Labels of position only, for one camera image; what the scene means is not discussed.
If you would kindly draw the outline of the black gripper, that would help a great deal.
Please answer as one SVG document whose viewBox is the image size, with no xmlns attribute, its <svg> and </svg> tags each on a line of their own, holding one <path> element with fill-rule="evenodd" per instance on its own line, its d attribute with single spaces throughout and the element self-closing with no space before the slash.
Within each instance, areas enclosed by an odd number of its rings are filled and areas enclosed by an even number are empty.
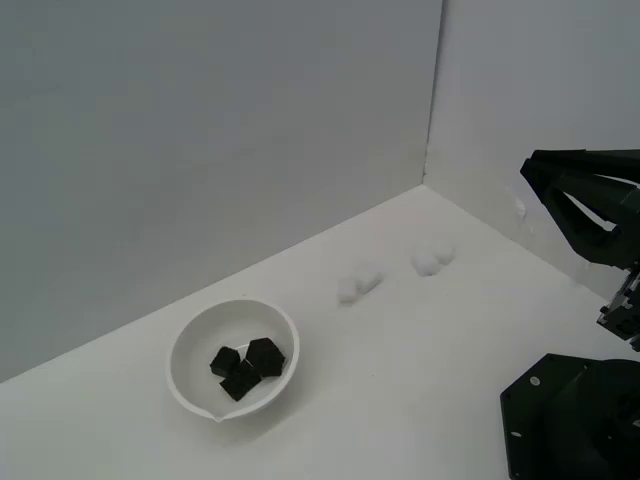
<svg viewBox="0 0 640 480">
<path fill-rule="evenodd" d="M 585 260 L 639 262 L 639 151 L 536 150 L 521 175 Z"/>
</svg>

